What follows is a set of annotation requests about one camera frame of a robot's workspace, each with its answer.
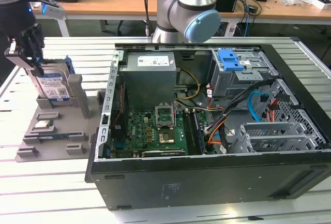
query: hard drive label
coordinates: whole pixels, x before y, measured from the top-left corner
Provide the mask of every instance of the hard drive label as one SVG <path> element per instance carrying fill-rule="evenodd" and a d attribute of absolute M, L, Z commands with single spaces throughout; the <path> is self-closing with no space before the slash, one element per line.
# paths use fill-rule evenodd
<path fill-rule="evenodd" d="M 48 99 L 55 101 L 69 100 L 69 93 L 65 85 L 61 84 L 62 76 L 60 73 L 44 74 L 37 80 Z"/>

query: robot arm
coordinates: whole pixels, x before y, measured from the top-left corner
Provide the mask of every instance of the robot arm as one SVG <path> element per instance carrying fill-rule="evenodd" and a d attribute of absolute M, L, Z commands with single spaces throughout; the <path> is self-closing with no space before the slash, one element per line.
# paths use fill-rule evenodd
<path fill-rule="evenodd" d="M 153 43 L 179 43 L 184 36 L 205 42 L 219 28 L 216 0 L 157 0 L 157 28 Z"/>
<path fill-rule="evenodd" d="M 60 8 L 53 0 L 0 0 L 0 30 L 12 40 L 5 56 L 20 67 L 35 68 L 35 76 L 41 76 L 43 72 L 38 64 L 43 60 L 44 36 L 40 24 L 36 23 L 30 2 Z"/>

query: motherboard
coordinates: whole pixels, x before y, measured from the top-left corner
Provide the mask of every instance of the motherboard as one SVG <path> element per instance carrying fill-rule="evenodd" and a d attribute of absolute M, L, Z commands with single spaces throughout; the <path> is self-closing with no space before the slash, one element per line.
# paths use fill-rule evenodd
<path fill-rule="evenodd" d="M 177 154 L 180 156 L 203 153 L 202 130 L 207 126 L 203 111 L 150 111 L 130 112 L 128 131 L 124 142 L 115 140 L 112 154 L 116 157 L 157 157 Z"/>

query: light blue joint cap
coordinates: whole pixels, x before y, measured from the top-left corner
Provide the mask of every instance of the light blue joint cap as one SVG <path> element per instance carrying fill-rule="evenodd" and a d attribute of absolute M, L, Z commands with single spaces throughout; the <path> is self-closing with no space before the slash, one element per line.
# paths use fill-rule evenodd
<path fill-rule="evenodd" d="M 208 10 L 195 17 L 184 31 L 191 42 L 202 43 L 209 40 L 218 30 L 221 17 L 216 10 Z"/>

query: blue cable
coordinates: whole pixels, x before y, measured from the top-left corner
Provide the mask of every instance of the blue cable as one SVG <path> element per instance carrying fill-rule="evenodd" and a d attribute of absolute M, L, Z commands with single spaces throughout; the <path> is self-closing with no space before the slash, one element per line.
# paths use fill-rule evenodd
<path fill-rule="evenodd" d="M 246 29 L 245 29 L 244 37 L 246 37 L 246 35 L 247 35 L 247 30 L 248 30 L 248 20 L 249 20 L 249 9 L 248 9 L 248 5 L 247 5 L 247 4 L 246 4 L 246 10 L 247 10 L 247 18 L 246 18 Z"/>
<path fill-rule="evenodd" d="M 247 105 L 248 105 L 248 109 L 249 109 L 249 112 L 253 115 L 254 119 L 257 121 L 257 122 L 261 122 L 260 118 L 258 117 L 258 115 L 254 112 L 254 109 L 253 109 L 253 106 L 252 106 L 252 97 L 254 94 L 257 94 L 259 96 L 262 96 L 262 93 L 259 92 L 259 91 L 252 91 L 250 94 L 249 94 L 249 97 L 248 97 L 248 101 L 247 101 Z"/>

